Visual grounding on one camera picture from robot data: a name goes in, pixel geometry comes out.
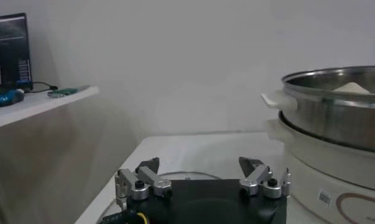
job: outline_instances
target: pot rim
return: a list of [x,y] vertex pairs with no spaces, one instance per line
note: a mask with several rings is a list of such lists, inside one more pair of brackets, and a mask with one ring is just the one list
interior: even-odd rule
[[349,66],[349,67],[337,67],[337,68],[324,68],[316,70],[306,70],[301,72],[291,73],[282,78],[282,83],[285,88],[292,89],[294,91],[313,94],[316,96],[321,96],[331,99],[342,99],[350,101],[367,101],[375,102],[375,93],[347,93],[347,92],[335,92],[332,90],[311,88],[301,85],[294,85],[289,83],[290,80],[296,79],[298,77],[309,76],[309,75],[323,75],[328,73],[339,73],[339,72],[349,72],[349,71],[375,71],[375,65],[371,66]]

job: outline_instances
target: computer monitor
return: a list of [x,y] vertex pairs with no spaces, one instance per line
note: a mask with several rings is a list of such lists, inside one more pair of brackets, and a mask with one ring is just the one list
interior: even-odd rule
[[32,90],[27,16],[0,16],[0,87]]

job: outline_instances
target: black cable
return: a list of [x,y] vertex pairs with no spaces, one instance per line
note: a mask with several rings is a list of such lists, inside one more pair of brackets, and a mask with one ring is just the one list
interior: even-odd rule
[[48,84],[46,82],[32,82],[32,84],[43,84],[43,85],[48,86],[49,88],[48,89],[41,89],[41,90],[37,90],[37,91],[29,91],[27,93],[42,93],[42,92],[45,92],[45,91],[57,90],[58,89],[57,86],[50,85],[50,84]]

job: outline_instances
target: white shelf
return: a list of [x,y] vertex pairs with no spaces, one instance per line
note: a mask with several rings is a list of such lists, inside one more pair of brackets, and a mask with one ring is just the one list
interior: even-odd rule
[[73,103],[97,93],[99,93],[98,87],[90,86],[81,92],[56,99],[48,97],[47,92],[26,94],[22,102],[0,108],[0,127]]

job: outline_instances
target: white plastic handle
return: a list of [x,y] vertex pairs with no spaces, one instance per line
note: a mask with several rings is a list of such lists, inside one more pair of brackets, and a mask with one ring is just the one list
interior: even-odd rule
[[284,93],[282,90],[276,90],[268,94],[262,93],[261,97],[269,108],[276,108],[284,111],[297,110],[297,100]]
[[268,120],[264,123],[264,128],[267,132],[268,138],[274,139],[283,143],[292,143],[295,140],[293,133],[288,130],[279,119]]

